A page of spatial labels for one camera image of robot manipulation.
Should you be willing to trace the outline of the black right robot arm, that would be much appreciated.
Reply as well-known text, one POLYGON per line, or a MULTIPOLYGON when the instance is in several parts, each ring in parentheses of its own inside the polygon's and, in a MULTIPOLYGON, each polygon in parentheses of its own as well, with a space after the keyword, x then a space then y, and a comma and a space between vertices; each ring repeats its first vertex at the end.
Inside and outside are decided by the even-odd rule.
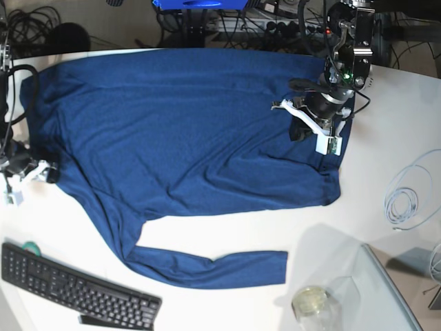
POLYGON ((33 66, 27 64, 10 67, 10 45, 5 35, 4 37, 5 39, 1 41, 1 172, 7 177, 12 175, 24 177, 29 173, 31 166, 36 165, 36 161, 23 143, 13 139, 12 126, 25 119, 28 113, 34 109, 39 92, 39 74, 33 66), (6 121, 6 114, 9 110, 7 102, 9 77, 13 77, 15 72, 20 70, 32 73, 34 92, 23 114, 16 119, 6 121))

